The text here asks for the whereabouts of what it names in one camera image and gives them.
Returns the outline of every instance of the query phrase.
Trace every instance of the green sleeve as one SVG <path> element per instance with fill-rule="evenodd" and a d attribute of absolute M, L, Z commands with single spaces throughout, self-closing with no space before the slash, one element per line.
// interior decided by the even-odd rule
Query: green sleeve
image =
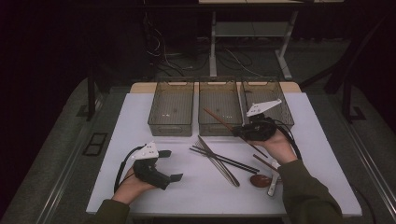
<path fill-rule="evenodd" d="M 85 224 L 125 224 L 129 206 L 113 200 L 104 200 L 96 214 Z"/>
<path fill-rule="evenodd" d="M 283 181 L 283 203 L 293 224 L 343 223 L 337 201 L 302 161 L 286 163 L 278 171 Z"/>

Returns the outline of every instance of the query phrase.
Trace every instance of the metal tongs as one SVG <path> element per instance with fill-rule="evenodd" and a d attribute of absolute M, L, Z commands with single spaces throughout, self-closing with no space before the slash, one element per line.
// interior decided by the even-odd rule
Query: metal tongs
<path fill-rule="evenodd" d="M 203 148 L 205 151 L 208 153 L 212 153 L 213 151 L 210 149 L 210 147 L 206 144 L 204 139 L 200 135 L 198 135 L 198 141 L 196 142 L 196 146 Z M 218 168 L 218 170 L 221 172 L 221 174 L 230 182 L 230 184 L 239 187 L 240 184 L 238 180 L 235 178 L 235 176 L 230 172 L 230 170 L 222 163 L 222 161 L 218 160 L 216 156 L 208 157 L 210 161 Z"/>

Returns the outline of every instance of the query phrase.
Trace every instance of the person's left hand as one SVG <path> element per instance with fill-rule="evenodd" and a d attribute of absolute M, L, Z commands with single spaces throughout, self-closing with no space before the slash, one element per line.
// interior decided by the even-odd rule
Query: person's left hand
<path fill-rule="evenodd" d="M 156 189 L 156 187 L 138 179 L 134 175 L 134 167 L 131 167 L 111 200 L 129 205 L 140 194 L 144 193 L 146 190 L 149 189 Z"/>

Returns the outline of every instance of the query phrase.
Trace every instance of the floor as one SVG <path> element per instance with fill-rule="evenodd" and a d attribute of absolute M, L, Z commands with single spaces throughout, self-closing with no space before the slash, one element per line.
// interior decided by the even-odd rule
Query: floor
<path fill-rule="evenodd" d="M 199 50 L 202 53 L 196 59 L 186 58 L 169 48 L 167 61 L 159 65 L 156 77 L 208 76 L 207 40 L 202 38 L 199 42 Z M 335 63 L 343 55 L 348 44 L 347 40 L 291 41 L 285 57 L 293 81 L 301 83 Z M 274 54 L 278 46 L 278 39 L 219 39 L 218 76 L 270 76 L 282 79 L 281 68 Z M 325 83 L 326 78 L 323 78 L 304 91 L 308 94 L 334 154 L 346 178 L 355 189 L 362 207 L 362 217 L 346 218 L 345 223 L 395 223 L 396 217 L 390 212 L 391 205 L 395 204 L 394 196 L 392 199 L 393 192 L 388 189 L 396 189 L 396 180 L 392 175 L 396 168 L 396 137 L 356 88 L 352 93 L 352 105 L 362 111 L 366 120 L 347 123 L 340 113 L 341 92 L 327 95 L 322 90 Z M 97 92 L 97 112 L 91 121 L 86 121 L 86 87 L 87 83 L 84 80 L 71 94 L 64 106 L 64 112 L 58 118 L 28 176 L 1 220 L 2 224 L 81 223 L 91 216 L 85 213 L 85 208 L 106 154 L 106 146 L 111 139 L 124 96 L 130 88 L 118 86 L 113 87 L 109 93 Z M 81 155 L 94 133 L 107 133 L 102 152 L 96 157 Z M 372 162 L 363 160 L 361 155 L 369 156 Z M 151 220 L 153 223 L 179 221 L 181 220 L 163 218 Z M 200 223 L 215 221 L 223 223 L 225 220 L 208 219 L 201 220 Z M 226 221 L 269 223 L 263 219 Z"/>

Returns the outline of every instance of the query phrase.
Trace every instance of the hand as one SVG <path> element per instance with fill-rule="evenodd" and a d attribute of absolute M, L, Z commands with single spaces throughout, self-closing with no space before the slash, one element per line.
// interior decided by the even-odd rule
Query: hand
<path fill-rule="evenodd" d="M 134 175 L 134 168 L 131 167 L 111 200 L 129 205 L 139 195 L 149 189 L 156 189 L 156 187 L 138 179 Z"/>
<path fill-rule="evenodd" d="M 285 164 L 297 160 L 294 151 L 280 130 L 276 130 L 274 136 L 266 141 L 247 141 L 251 145 L 264 147 L 279 164 Z"/>

